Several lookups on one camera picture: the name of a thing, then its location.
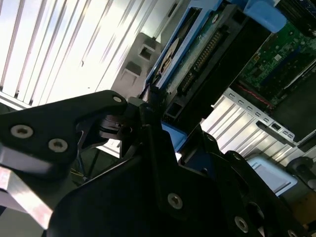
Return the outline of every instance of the wire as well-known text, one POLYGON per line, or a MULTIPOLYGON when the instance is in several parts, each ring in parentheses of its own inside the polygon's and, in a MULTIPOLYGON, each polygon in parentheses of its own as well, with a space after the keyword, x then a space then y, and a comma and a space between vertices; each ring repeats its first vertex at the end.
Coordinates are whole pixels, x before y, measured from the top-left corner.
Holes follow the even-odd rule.
POLYGON ((76 172, 73 172, 73 171, 70 171, 72 174, 74 175, 77 175, 77 176, 80 176, 80 177, 83 177, 83 174, 80 174, 80 173, 76 173, 76 172))
POLYGON ((257 100, 261 101, 262 103, 266 104, 267 106, 273 108, 273 105, 270 104, 269 102, 265 101, 264 99, 260 98, 258 95, 256 95, 255 93, 253 93, 250 90, 247 90, 246 88, 243 88, 241 85, 237 85, 240 89, 242 89, 243 91, 249 93, 250 95, 252 95, 253 97, 255 97, 257 100))
POLYGON ((82 175, 82 176, 84 176, 82 173, 80 173, 80 172, 76 171, 76 170, 75 170, 75 169, 73 169, 73 168, 71 168, 71 172, 72 172, 73 174, 78 174, 78 175, 82 175))

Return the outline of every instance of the hole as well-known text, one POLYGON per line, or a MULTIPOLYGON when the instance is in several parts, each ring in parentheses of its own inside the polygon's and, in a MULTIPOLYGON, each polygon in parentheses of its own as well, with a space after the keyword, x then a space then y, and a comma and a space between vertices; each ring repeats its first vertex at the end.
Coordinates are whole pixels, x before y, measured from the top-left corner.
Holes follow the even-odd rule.
POLYGON ((239 221, 239 224, 240 224, 240 226, 243 227, 243 228, 246 227, 245 224, 244 224, 242 221, 239 221))
POLYGON ((281 127, 279 125, 277 125, 276 123, 272 124, 271 126, 275 131, 279 131, 281 129, 281 127))
POLYGON ((27 134, 27 133, 28 133, 28 130, 26 130, 25 128, 19 128, 19 129, 17 130, 17 133, 19 133, 19 134, 27 134))
POLYGON ((55 147, 62 148, 62 147, 63 147, 63 144, 62 144, 61 142, 54 142, 54 146, 55 146, 55 147))
POLYGON ((147 59, 148 61, 150 60, 151 55, 151 51, 146 47, 143 47, 142 51, 140 52, 140 56, 147 59))
POLYGON ((179 204, 179 199, 177 197, 173 197, 171 199, 175 204, 179 204))
POLYGON ((171 116, 177 116, 177 114, 180 112, 180 110, 182 109, 182 106, 177 104, 177 103, 173 103, 170 107, 170 109, 168 110, 168 114, 170 114, 171 116))

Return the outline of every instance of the blue plastic tab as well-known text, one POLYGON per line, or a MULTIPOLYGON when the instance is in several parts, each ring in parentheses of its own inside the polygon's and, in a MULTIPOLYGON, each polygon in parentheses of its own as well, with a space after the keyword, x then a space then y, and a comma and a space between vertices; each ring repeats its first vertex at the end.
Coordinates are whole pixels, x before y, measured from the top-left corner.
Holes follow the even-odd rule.
POLYGON ((180 131, 179 129, 162 122, 161 123, 163 130, 167 131, 170 134, 172 145, 174 148, 174 151, 177 152, 180 150, 184 142, 187 140, 186 133, 180 131))
POLYGON ((280 31, 286 24, 286 18, 274 7, 272 0, 249 0, 244 11, 272 33, 280 31))

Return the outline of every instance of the cable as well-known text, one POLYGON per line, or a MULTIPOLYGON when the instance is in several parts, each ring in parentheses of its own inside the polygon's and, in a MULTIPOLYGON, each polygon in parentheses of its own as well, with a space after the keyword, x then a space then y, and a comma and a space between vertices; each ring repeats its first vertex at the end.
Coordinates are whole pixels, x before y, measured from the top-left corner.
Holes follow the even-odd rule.
POLYGON ((237 85, 240 89, 242 89, 243 91, 249 93, 250 95, 252 95, 253 97, 255 97, 257 100, 261 101, 262 103, 264 103, 265 105, 273 108, 273 105, 270 104, 269 102, 265 101, 264 99, 260 98, 258 95, 256 95, 255 93, 253 93, 250 90, 247 90, 246 88, 243 88, 241 85, 237 85))
POLYGON ((79 166, 80 166, 80 169, 81 169, 83 176, 86 176, 81 154, 78 155, 77 159, 78 159, 78 163, 79 163, 79 166))
POLYGON ((83 177, 83 175, 82 174, 79 174, 79 173, 76 173, 76 172, 73 172, 73 171, 70 171, 72 174, 74 174, 74 175, 77 175, 77 176, 80 176, 80 177, 83 177))
POLYGON ((93 171, 94 166, 95 166, 95 164, 96 164, 96 162, 97 162, 97 159, 99 158, 99 154, 100 154, 100 150, 97 149, 97 151, 96 151, 96 153, 95 153, 95 155, 94 155, 94 158, 93 158, 93 160, 92 160, 90 169, 89 169, 89 171, 88 171, 88 175, 87 175, 87 176, 88 176, 89 178, 91 178, 92 171, 93 171))

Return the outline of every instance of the motherboard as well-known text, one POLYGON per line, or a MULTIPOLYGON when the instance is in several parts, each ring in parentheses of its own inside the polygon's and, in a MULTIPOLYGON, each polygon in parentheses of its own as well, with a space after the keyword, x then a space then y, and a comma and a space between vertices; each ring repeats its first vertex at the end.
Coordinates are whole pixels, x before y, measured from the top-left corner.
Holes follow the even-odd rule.
POLYGON ((271 34, 253 55, 238 80, 273 108, 312 77, 316 70, 316 39, 304 36, 290 22, 271 34))

